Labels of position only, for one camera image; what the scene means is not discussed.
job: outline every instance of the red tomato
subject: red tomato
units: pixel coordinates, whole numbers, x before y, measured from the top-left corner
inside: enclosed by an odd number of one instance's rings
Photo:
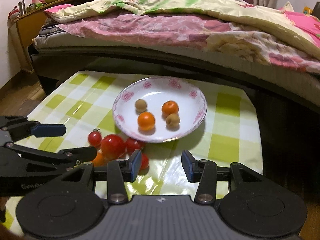
[[[102,141],[101,133],[99,132],[99,129],[94,129],[91,133],[88,135],[88,142],[91,146],[97,147],[100,145]]]
[[[137,141],[136,139],[128,138],[125,141],[125,148],[127,153],[132,154],[134,150],[142,150],[146,144],[144,142]]]
[[[147,157],[147,155],[145,155],[144,153],[141,154],[141,167],[140,170],[144,170],[146,168],[148,168],[149,166],[149,159]]]
[[[116,134],[109,134],[101,142],[101,151],[108,160],[118,159],[124,153],[125,144],[121,137]]]

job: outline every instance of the cherry tomato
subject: cherry tomato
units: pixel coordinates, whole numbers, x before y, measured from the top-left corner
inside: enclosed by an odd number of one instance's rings
[[[91,161],[95,167],[103,166],[106,164],[106,161],[102,155],[102,153],[97,152],[97,156]]]
[[[99,129],[94,129],[91,133],[88,135],[88,142],[91,146],[97,147],[100,145],[102,141],[101,133],[99,132]]]
[[[128,138],[125,141],[125,148],[128,154],[132,154],[134,150],[142,150],[146,144],[136,139]]]
[[[101,142],[101,151],[108,160],[118,159],[124,153],[125,144],[122,138],[116,134],[109,134]]]
[[[141,154],[141,167],[140,170],[144,170],[146,168],[148,168],[149,166],[149,159],[147,157],[147,155],[145,155],[144,153]]]

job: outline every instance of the screw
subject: screw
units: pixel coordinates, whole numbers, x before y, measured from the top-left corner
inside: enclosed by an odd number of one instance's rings
[[[213,200],[213,197],[210,194],[201,194],[198,196],[198,200],[206,203]]]
[[[113,201],[113,202],[121,202],[121,201],[124,201],[125,200],[125,196],[121,193],[116,193],[116,194],[112,194],[110,196],[110,200]]]

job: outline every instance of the wooden cabinet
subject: wooden cabinet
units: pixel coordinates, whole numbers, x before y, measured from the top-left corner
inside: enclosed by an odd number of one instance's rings
[[[38,36],[39,31],[47,18],[44,14],[44,10],[56,5],[66,3],[79,5],[89,1],[94,0],[59,0],[17,18],[10,27],[10,35],[21,69],[27,72],[33,71],[31,59],[28,54],[28,46],[32,43],[32,39]]]

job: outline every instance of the tablecloth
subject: tablecloth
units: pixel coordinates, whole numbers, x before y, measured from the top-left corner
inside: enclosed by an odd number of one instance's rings
[[[60,149],[88,146],[87,136],[100,128],[103,136],[120,134],[112,117],[112,105],[117,95],[146,75],[110,74],[79,71],[42,101],[28,116],[41,123],[63,123],[67,132],[63,137],[23,139],[17,144],[40,150],[58,152]],[[132,194],[175,195],[196,193],[198,183],[187,181],[181,166],[182,150],[190,150],[196,159],[210,159],[218,166],[228,167],[241,162],[262,173],[262,151],[256,111],[246,93],[237,88],[208,82],[187,80],[204,93],[208,111],[203,123],[191,134],[176,141],[147,144],[149,170],[138,175],[133,183],[126,183]],[[228,193],[226,182],[218,182],[217,198]],[[106,197],[106,183],[97,182],[96,194]],[[7,203],[7,228],[22,234],[15,218],[19,197]]]

